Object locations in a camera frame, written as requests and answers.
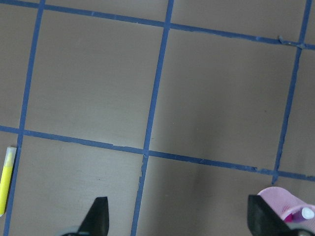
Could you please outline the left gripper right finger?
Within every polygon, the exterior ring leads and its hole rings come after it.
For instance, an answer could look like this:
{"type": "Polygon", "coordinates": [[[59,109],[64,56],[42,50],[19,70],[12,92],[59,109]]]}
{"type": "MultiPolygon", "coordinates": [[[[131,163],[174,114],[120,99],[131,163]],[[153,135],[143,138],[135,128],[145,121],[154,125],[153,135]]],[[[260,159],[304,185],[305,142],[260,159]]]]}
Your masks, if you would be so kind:
{"type": "Polygon", "coordinates": [[[247,226],[253,236],[313,236],[300,224],[286,223],[259,195],[248,196],[247,226]]]}

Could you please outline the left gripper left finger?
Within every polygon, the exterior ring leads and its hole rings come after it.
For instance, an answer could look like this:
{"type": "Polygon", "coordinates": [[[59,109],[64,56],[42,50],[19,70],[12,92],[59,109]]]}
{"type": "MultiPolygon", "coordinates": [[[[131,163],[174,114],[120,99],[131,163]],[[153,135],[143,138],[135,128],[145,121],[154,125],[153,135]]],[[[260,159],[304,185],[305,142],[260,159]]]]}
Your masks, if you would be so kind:
{"type": "Polygon", "coordinates": [[[109,206],[107,197],[97,197],[81,225],[62,236],[107,236],[109,233],[109,206]]]}

